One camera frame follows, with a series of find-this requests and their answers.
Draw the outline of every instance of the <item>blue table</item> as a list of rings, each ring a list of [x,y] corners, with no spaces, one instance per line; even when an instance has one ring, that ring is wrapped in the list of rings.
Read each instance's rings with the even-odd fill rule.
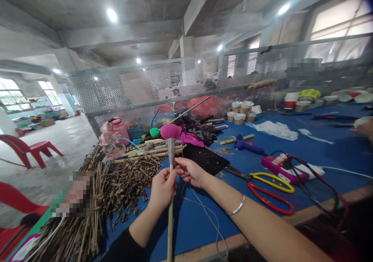
[[[351,115],[356,117],[367,116],[369,111],[361,110],[363,105],[349,103],[345,105],[324,106],[313,109],[314,115],[326,114],[328,112],[338,112],[340,115]],[[330,166],[341,169],[356,171],[366,175],[373,175],[373,153],[371,145],[365,137],[358,136],[349,131],[348,128],[335,128],[328,126],[333,121],[328,120],[311,120],[312,115],[309,116],[283,116],[280,113],[263,115],[256,123],[260,124],[267,120],[274,123],[281,122],[286,124],[292,131],[298,129],[308,129],[315,137],[323,138],[335,142],[330,145],[320,141],[315,141],[307,136],[301,135],[295,141],[284,140],[274,136],[270,136],[263,132],[258,132],[255,129],[246,125],[236,126],[233,123],[226,122],[229,127],[223,131],[218,138],[218,142],[210,147],[211,150],[216,150],[222,147],[229,147],[235,155],[223,154],[223,157],[231,162],[231,165],[242,172],[249,174],[259,171],[268,172],[264,170],[261,165],[261,156],[258,156],[249,151],[234,150],[234,143],[227,145],[220,145],[220,141],[230,139],[242,133],[244,136],[254,134],[255,138],[250,139],[253,145],[263,147],[266,153],[270,154],[276,150],[283,150],[289,154],[293,154],[306,162],[318,166]],[[169,161],[166,159],[163,162],[164,166],[168,166]],[[366,187],[371,183],[367,178],[343,173],[339,171],[325,170],[325,179],[340,193],[344,194],[362,187]],[[257,201],[257,198],[248,189],[246,182],[230,174],[223,172],[224,175],[218,175],[223,181],[236,188],[238,191],[244,193],[251,199]],[[177,196],[174,199],[174,253],[179,255],[190,250],[200,248],[202,246],[214,243],[216,240],[216,230],[212,226],[209,219],[206,217],[203,208],[181,197],[181,190],[184,182],[179,177],[177,179],[178,189]],[[272,188],[262,182],[255,181],[255,184],[266,188],[267,190],[278,194],[284,199],[293,204],[296,211],[301,211],[305,208],[313,206],[309,198],[303,192],[295,187],[294,194],[287,194]],[[309,187],[316,193],[319,202],[332,198],[332,193],[325,188],[318,181],[308,182]],[[235,224],[229,219],[224,211],[202,190],[197,190],[199,197],[204,205],[208,206],[217,215],[220,223],[220,232],[224,238],[228,238],[239,234],[240,231]],[[193,201],[197,201],[192,191],[188,187],[185,189],[185,197]],[[139,200],[138,208],[142,209],[147,206],[142,197]],[[167,210],[163,213],[158,221],[152,236],[147,246],[147,252],[151,261],[160,261],[167,258]],[[119,236],[119,234],[135,220],[135,215],[131,214],[129,220],[123,224],[119,223],[112,230],[108,230],[108,240],[106,248]]]

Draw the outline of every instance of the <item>green ball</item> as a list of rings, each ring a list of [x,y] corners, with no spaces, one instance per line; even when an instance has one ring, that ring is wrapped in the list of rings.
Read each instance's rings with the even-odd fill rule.
[[[160,137],[160,131],[158,128],[154,127],[150,129],[150,135],[152,138],[159,138]]]

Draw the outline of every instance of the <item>concrete ceiling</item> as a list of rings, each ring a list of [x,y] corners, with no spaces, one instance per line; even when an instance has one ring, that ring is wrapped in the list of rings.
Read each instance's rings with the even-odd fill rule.
[[[84,68],[180,57],[183,32],[196,54],[245,47],[246,40],[319,0],[0,0],[0,60],[58,68],[55,49],[67,47]],[[113,24],[108,8],[118,15]]]

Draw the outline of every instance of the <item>perforated metal screen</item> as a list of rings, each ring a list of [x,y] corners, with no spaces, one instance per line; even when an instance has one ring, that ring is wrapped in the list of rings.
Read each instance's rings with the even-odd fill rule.
[[[127,126],[142,124],[145,132],[158,110],[155,127],[168,123],[207,95],[212,98],[192,112],[192,117],[224,117],[237,97],[260,100],[263,96],[269,98],[275,88],[300,86],[303,81],[291,83],[286,79],[288,59],[322,58],[322,71],[352,74],[360,68],[359,75],[367,74],[371,65],[370,39],[371,34],[365,34],[299,42],[234,54],[84,70],[71,73],[68,78],[97,136],[101,125],[116,116],[123,118]],[[277,79],[279,84],[247,89],[248,84],[269,78]]]

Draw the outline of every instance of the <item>black sleeve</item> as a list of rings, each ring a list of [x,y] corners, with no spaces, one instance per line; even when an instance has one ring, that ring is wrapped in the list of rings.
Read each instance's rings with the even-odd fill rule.
[[[145,249],[135,242],[127,228],[112,243],[100,261],[144,261],[144,259]]]

